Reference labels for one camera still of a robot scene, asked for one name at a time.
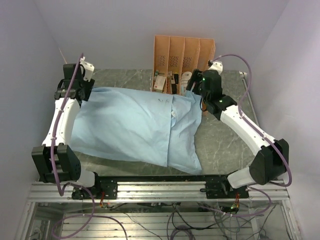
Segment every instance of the orange wire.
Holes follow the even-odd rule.
[[[236,203],[236,207],[239,208],[239,199],[240,199],[240,195],[239,193],[237,192],[236,195],[235,195],[235,203]]]
[[[104,198],[105,198],[105,192],[102,192],[102,196],[101,196],[101,200],[100,200],[100,207],[103,208],[104,207]]]

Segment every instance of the white wall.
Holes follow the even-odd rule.
[[[0,238],[12,240],[46,136],[63,59],[32,0],[0,0]]]
[[[320,1],[291,0],[253,65],[260,124],[290,145],[288,188],[306,240],[319,239]]]
[[[152,69],[154,35],[214,38],[216,56],[257,57],[289,0],[35,0],[72,61],[97,68]],[[224,68],[245,70],[224,59]]]

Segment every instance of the marble surface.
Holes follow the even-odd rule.
[[[95,87],[118,87],[149,91],[152,70],[98,69],[93,74]],[[222,88],[226,95],[238,101],[245,92],[245,85],[238,71],[222,73]],[[254,120],[248,99],[243,111]],[[254,156],[249,147],[227,125],[210,113],[203,113],[195,134],[195,151],[202,166],[202,174],[228,174],[248,165]],[[128,175],[185,175],[172,167],[161,167],[143,162],[115,161],[80,152],[76,153],[81,165],[89,171],[104,176]]]

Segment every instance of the cable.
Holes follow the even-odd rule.
[[[56,119],[55,119],[55,122],[54,122],[54,125],[53,125],[53,130],[52,130],[52,138],[51,138],[51,148],[50,148],[50,158],[51,158],[51,165],[52,165],[52,171],[53,171],[53,175],[54,175],[54,179],[55,179],[55,183],[56,183],[56,186],[58,188],[58,192],[60,194],[60,196],[62,197],[65,193],[65,189],[68,185],[71,185],[75,188],[79,188],[79,189],[84,189],[91,197],[92,199],[92,212],[91,214],[75,214],[75,215],[72,215],[72,216],[69,216],[69,217],[64,217],[62,218],[61,220],[59,220],[58,222],[56,222],[54,225],[53,225],[53,228],[52,228],[52,231],[51,231],[51,234],[54,238],[56,239],[68,239],[68,238],[71,238],[73,237],[74,235],[76,235],[77,233],[79,233],[82,229],[85,228],[85,226],[90,222],[90,220],[95,217],[95,218],[106,218],[106,219],[111,219],[115,222],[117,222],[121,228],[123,229],[124,231],[124,234],[125,234],[125,238],[128,240],[128,236],[127,236],[127,232],[124,228],[124,226],[121,224],[121,222],[119,222],[118,220],[116,220],[115,218],[113,217],[109,217],[109,216],[98,216],[98,215],[94,215],[95,213],[95,199],[94,199],[94,196],[92,195],[92,193],[86,188],[86,187],[83,187],[83,186],[79,186],[79,185],[76,185],[76,184],[73,184],[73,183],[66,183],[62,188],[61,188],[61,184],[60,184],[60,179],[59,179],[59,175],[58,175],[58,171],[57,171],[57,166],[56,166],[56,163],[55,163],[55,145],[56,145],[56,134],[57,134],[57,128],[58,128],[58,124],[59,124],[59,120],[61,118],[61,115],[62,115],[62,112],[64,111],[64,108],[66,106],[66,103],[67,103],[67,100],[68,100],[68,96],[69,96],[69,93],[70,93],[70,90],[72,88],[72,85],[75,81],[75,78],[76,78],[76,74],[77,74],[77,70],[79,68],[79,64],[80,64],[80,60],[81,58],[84,56],[83,53],[81,53],[81,55],[79,56],[78,58],[78,61],[75,65],[75,68],[74,68],[74,71],[73,71],[73,74],[72,74],[72,77],[71,77],[71,80],[70,80],[70,83],[69,83],[69,86],[67,88],[67,91],[65,93],[65,96],[63,98],[63,101],[62,101],[62,104],[61,104],[61,109],[59,110],[57,116],[56,116]],[[80,227],[77,231],[75,231],[74,233],[68,235],[68,236],[63,236],[63,237],[60,237],[60,236],[57,236],[55,234],[55,230],[57,228],[57,226],[59,224],[61,224],[64,220],[66,219],[70,219],[70,218],[75,218],[75,217],[80,217],[80,216],[83,216],[83,217],[88,217],[88,220],[82,225],[82,227]]]
[[[251,72],[251,67],[249,65],[249,63],[241,56],[237,55],[237,54],[225,54],[225,55],[220,55],[218,57],[216,57],[215,59],[213,59],[213,62],[215,62],[216,60],[220,59],[220,58],[223,58],[223,57],[227,57],[227,56],[234,56],[234,57],[237,57],[239,59],[241,59],[247,66],[248,68],[248,71],[249,71],[249,74],[248,74],[248,80],[247,80],[247,88],[246,88],[246,91],[245,93],[243,94],[243,96],[240,98],[239,102],[238,102],[238,111],[239,111],[239,115],[241,118],[243,118],[243,120],[251,127],[253,128],[253,130],[256,131],[257,134],[259,134],[262,139],[264,139],[265,141],[268,142],[268,144],[270,144],[272,146],[272,148],[275,150],[275,152],[279,155],[279,157],[281,158],[284,166],[285,166],[285,169],[286,171],[288,172],[288,176],[289,176],[289,180],[288,180],[288,183],[285,183],[285,184],[281,184],[281,183],[276,183],[276,182],[270,182],[274,185],[277,185],[277,186],[281,186],[281,187],[289,187],[292,183],[292,173],[291,173],[291,170],[289,168],[289,165],[285,159],[285,157],[282,155],[282,153],[279,151],[279,149],[276,147],[276,145],[273,144],[273,142],[268,139],[267,137],[264,136],[264,134],[259,131],[245,116],[243,116],[243,112],[242,112],[242,103],[245,99],[245,97],[248,95],[249,93],[249,89],[250,89],[250,86],[251,86],[251,82],[252,82],[252,72]]]
[[[68,97],[69,97],[69,93],[70,90],[72,88],[72,85],[75,81],[76,78],[76,74],[77,74],[77,70],[79,68],[79,64],[80,64],[80,60],[81,58],[83,58],[84,54],[81,53],[81,55],[78,58],[78,61],[76,62],[70,83],[69,83],[69,87],[66,90],[66,93],[64,95],[62,104],[61,104],[61,109],[58,111],[58,114],[56,115],[56,119],[54,121],[54,125],[53,125],[53,130],[52,130],[52,137],[51,137],[51,148],[50,148],[50,158],[51,158],[51,165],[52,165],[52,171],[53,171],[53,175],[54,175],[54,180],[56,183],[56,186],[58,188],[58,192],[60,194],[60,196],[62,197],[64,195],[64,192],[61,189],[61,185],[60,185],[60,179],[59,179],[59,175],[58,175],[58,171],[57,171],[57,166],[56,166],[56,162],[55,162],[55,145],[56,145],[56,134],[57,134],[57,128],[58,128],[58,124],[59,124],[59,120],[61,118],[61,115],[64,111],[64,108],[66,106]]]
[[[200,109],[201,109],[202,112],[206,112],[207,111],[207,108],[202,109],[202,99],[200,100]]]
[[[219,228],[220,231],[222,232],[223,237],[225,237],[225,238],[228,239],[229,237],[227,236],[225,230],[219,225],[219,220],[217,219],[217,216],[216,216],[215,212],[213,212],[213,217],[214,217],[215,222],[217,223],[218,228]]]
[[[122,207],[123,205],[126,205],[127,203],[125,202],[125,203],[122,203],[122,204],[120,204],[119,206],[116,206],[116,207],[109,207],[109,210],[110,211],[113,211],[113,210],[116,210],[116,211],[119,211],[119,210],[117,210],[118,208],[120,208],[120,207]]]
[[[248,186],[248,188],[252,189],[252,190],[255,190],[255,191],[258,191],[262,194],[264,194],[267,198],[268,198],[268,205],[265,209],[261,210],[261,211],[258,211],[258,212],[255,212],[255,213],[250,213],[250,214],[230,214],[228,212],[224,212],[224,211],[221,211],[221,210],[218,210],[218,209],[215,209],[215,208],[211,208],[211,207],[206,207],[206,206],[200,206],[201,208],[204,208],[204,209],[208,209],[208,210],[211,210],[211,211],[215,211],[217,213],[221,213],[223,215],[226,215],[226,216],[230,216],[230,217],[234,217],[234,218],[247,218],[247,217],[254,217],[254,216],[257,216],[259,214],[263,214],[265,211],[267,211],[270,207],[271,207],[271,198],[268,194],[266,194],[264,191],[260,190],[260,189],[257,189],[257,188],[254,188],[252,186]]]
[[[201,231],[201,230],[206,230],[206,229],[213,229],[212,226],[217,225],[217,223],[213,223],[213,224],[211,224],[211,225],[209,225],[209,226],[206,226],[206,227],[193,227],[193,226],[191,226],[189,223],[187,223],[187,222],[184,220],[184,218],[181,216],[179,210],[177,209],[177,206],[172,206],[172,207],[174,208],[174,211],[173,211],[173,213],[172,213],[172,225],[173,225],[176,229],[177,229],[177,227],[176,227],[175,224],[174,224],[174,215],[175,215],[175,213],[177,213],[177,214],[180,216],[181,220],[189,227],[189,229],[186,229],[186,230],[199,230],[199,231]]]
[[[262,227],[260,228],[260,230],[257,231],[256,233],[252,234],[252,235],[251,235],[250,237],[248,237],[246,240],[252,238],[252,237],[253,237],[254,235],[256,235],[256,234],[258,234],[258,238],[257,238],[257,239],[259,239],[259,237],[260,237],[260,232],[261,232],[262,229],[264,228],[264,226],[265,226],[265,224],[266,224],[266,222],[267,222],[270,214],[274,211],[274,209],[276,208],[276,206],[277,206],[277,205],[274,205],[273,208],[271,209],[271,211],[269,212],[269,214],[266,216],[266,218],[265,218],[265,220],[264,220],[264,222],[263,222]]]
[[[128,218],[129,218],[129,219],[131,219],[131,221],[132,221],[132,222],[134,222],[134,223],[138,224],[138,225],[139,225],[140,227],[142,227],[144,230],[148,231],[149,233],[151,233],[151,234],[153,234],[153,235],[157,236],[158,238],[160,238],[161,240],[163,240],[163,239],[162,239],[158,234],[156,234],[156,233],[154,233],[154,232],[150,231],[149,229],[147,229],[146,227],[144,227],[141,223],[139,223],[139,222],[137,222],[137,221],[133,220],[133,219],[129,216],[129,214],[127,214],[127,213],[125,213],[125,212],[122,212],[122,211],[120,211],[120,210],[116,210],[116,211],[121,212],[121,213],[123,213],[123,214],[127,215],[127,216],[128,216]]]
[[[187,228],[187,226],[185,225],[179,225],[176,229],[174,229],[169,237],[169,222],[170,219],[173,217],[174,213],[176,210],[174,210],[171,215],[168,218],[168,222],[166,223],[166,237],[167,240],[174,240],[174,237],[176,236],[177,233],[179,232],[184,232],[188,235],[189,240],[196,240],[195,236],[193,235],[193,233],[191,232],[190,229]]]
[[[239,229],[239,231],[237,231],[237,232],[235,233],[235,240],[238,240],[238,233],[240,232],[240,222],[239,222],[239,218],[236,218],[236,222],[238,223],[238,229]]]
[[[96,207],[96,204],[95,204],[95,198],[94,196],[92,195],[92,193],[89,191],[89,189],[87,189],[86,187],[84,186],[79,186],[79,185],[76,185],[74,183],[66,183],[65,185],[63,185],[63,188],[62,188],[62,194],[65,193],[65,189],[68,185],[71,185],[73,186],[74,188],[79,188],[79,189],[84,189],[89,195],[90,195],[90,198],[92,199],[92,211],[91,211],[91,214],[83,214],[83,213],[80,213],[80,214],[74,214],[74,215],[71,215],[71,216],[67,216],[67,217],[64,217],[62,219],[60,219],[59,221],[57,221],[53,227],[52,227],[52,230],[51,230],[51,235],[56,238],[56,239],[68,239],[68,238],[71,238],[73,237],[74,235],[76,235],[77,233],[79,233],[82,229],[84,229],[87,224],[90,222],[90,220],[92,218],[105,218],[105,219],[111,219],[113,221],[115,221],[116,223],[118,223],[120,225],[120,227],[123,229],[124,231],[124,235],[125,235],[125,239],[128,240],[128,236],[127,236],[127,232],[126,232],[126,229],[125,227],[121,224],[121,222],[119,222],[117,219],[113,218],[113,217],[110,217],[110,216],[98,216],[98,215],[94,215],[95,213],[95,207]],[[58,236],[55,234],[55,231],[58,227],[59,224],[61,224],[64,220],[67,220],[67,219],[71,219],[71,218],[77,218],[77,217],[87,217],[87,221],[77,230],[75,231],[74,233],[68,235],[68,236]]]
[[[231,229],[231,217],[229,217],[229,228]]]

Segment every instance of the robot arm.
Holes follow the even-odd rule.
[[[32,158],[40,175],[40,181],[44,183],[56,183],[51,164],[50,148],[54,125],[59,111],[75,71],[76,64],[63,65],[64,79],[58,84],[54,94],[55,110],[49,132],[42,146],[32,149]],[[77,69],[75,80],[71,86],[66,104],[57,125],[54,154],[58,176],[61,182],[72,182],[84,187],[92,187],[95,184],[95,173],[81,167],[80,161],[69,147],[72,129],[82,101],[88,101],[95,80],[91,79],[94,66],[81,58],[80,67]]]
[[[202,72],[198,69],[193,71],[186,90],[190,91],[193,87],[193,92],[201,95],[206,105],[206,110],[234,130],[248,145],[255,156],[250,166],[229,174],[227,176],[227,182],[233,189],[254,183],[264,185],[286,172],[286,167],[280,156],[265,138],[271,140],[280,150],[286,162],[288,162],[289,159],[289,145],[284,139],[276,140],[274,137],[265,133],[243,112],[242,114],[239,113],[237,102],[230,96],[223,94],[222,79],[220,76],[222,65],[217,65],[217,63],[210,64],[210,68],[206,71]],[[263,133],[263,136],[260,136],[244,118],[246,118],[256,130]]]

